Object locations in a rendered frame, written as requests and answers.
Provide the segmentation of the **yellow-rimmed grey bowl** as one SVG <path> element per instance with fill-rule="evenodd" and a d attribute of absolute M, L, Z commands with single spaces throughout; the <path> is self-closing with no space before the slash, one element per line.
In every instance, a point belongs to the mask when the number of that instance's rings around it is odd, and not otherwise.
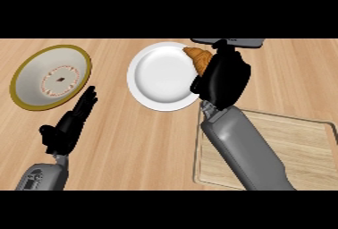
<path fill-rule="evenodd" d="M 92 74 L 92 59 L 74 45 L 40 50 L 15 71 L 9 94 L 25 110 L 43 111 L 65 104 L 81 91 Z"/>

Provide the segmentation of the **pale wooden tray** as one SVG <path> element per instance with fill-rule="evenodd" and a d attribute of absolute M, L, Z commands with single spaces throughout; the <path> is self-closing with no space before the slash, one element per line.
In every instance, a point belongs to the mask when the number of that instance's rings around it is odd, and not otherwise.
<path fill-rule="evenodd" d="M 331 122 L 244 110 L 300 191 L 338 191 L 338 132 Z M 194 181 L 225 190 L 244 186 L 202 129 L 197 132 Z"/>

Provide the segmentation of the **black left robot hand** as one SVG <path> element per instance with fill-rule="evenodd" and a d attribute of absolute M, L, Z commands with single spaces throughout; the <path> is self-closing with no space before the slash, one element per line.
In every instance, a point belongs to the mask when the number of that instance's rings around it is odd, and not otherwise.
<path fill-rule="evenodd" d="M 40 127 L 47 154 L 65 156 L 74 150 L 96 101 L 95 86 L 90 86 L 83 92 L 73 110 L 64 114 L 56 126 L 43 125 Z"/>

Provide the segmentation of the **white round plate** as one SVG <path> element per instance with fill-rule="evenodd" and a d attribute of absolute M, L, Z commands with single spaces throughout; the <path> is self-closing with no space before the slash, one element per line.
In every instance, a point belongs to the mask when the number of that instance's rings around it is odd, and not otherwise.
<path fill-rule="evenodd" d="M 160 42 L 135 56 L 127 71 L 127 85 L 136 101 L 149 109 L 171 112 L 198 99 L 191 85 L 198 75 L 186 45 Z"/>

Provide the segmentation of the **brown croissant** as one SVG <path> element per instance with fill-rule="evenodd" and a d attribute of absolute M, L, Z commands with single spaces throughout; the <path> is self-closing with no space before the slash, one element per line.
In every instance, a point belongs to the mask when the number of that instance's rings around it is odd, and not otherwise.
<path fill-rule="evenodd" d="M 188 56 L 192 58 L 198 76 L 202 77 L 213 58 L 213 54 L 198 47 L 185 47 L 182 50 L 185 54 L 188 54 Z"/>

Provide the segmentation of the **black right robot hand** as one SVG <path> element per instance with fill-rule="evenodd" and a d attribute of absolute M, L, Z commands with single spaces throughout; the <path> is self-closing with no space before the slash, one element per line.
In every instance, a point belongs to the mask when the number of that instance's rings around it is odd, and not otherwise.
<path fill-rule="evenodd" d="M 236 103 L 244 93 L 251 65 L 225 39 L 211 47 L 217 53 L 211 57 L 204 74 L 194 79 L 191 91 L 222 111 Z"/>

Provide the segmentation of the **dark grey flat object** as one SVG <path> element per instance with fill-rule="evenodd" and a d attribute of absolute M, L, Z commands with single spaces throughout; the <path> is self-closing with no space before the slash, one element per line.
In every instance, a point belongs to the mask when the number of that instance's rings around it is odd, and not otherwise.
<path fill-rule="evenodd" d="M 192 41 L 199 44 L 213 45 L 219 42 L 219 38 L 194 38 Z M 263 46 L 263 38 L 226 38 L 228 44 L 236 47 L 260 48 Z"/>

